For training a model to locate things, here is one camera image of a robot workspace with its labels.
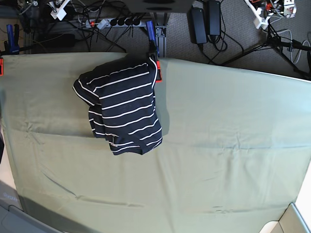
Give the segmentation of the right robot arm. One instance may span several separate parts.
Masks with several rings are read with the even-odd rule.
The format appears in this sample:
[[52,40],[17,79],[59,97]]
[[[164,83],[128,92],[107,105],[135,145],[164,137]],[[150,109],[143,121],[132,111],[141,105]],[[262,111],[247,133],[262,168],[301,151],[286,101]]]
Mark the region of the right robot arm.
[[25,0],[18,15],[26,13],[29,9],[34,7],[45,7],[51,8],[50,15],[54,19],[62,20],[66,16],[65,7],[70,3],[70,0]]

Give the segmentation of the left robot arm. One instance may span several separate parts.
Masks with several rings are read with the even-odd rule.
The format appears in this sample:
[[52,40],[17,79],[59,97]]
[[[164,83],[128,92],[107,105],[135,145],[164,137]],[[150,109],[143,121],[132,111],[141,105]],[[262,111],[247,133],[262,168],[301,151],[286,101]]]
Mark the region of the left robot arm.
[[261,18],[294,18],[297,12],[294,0],[245,0],[252,12]]

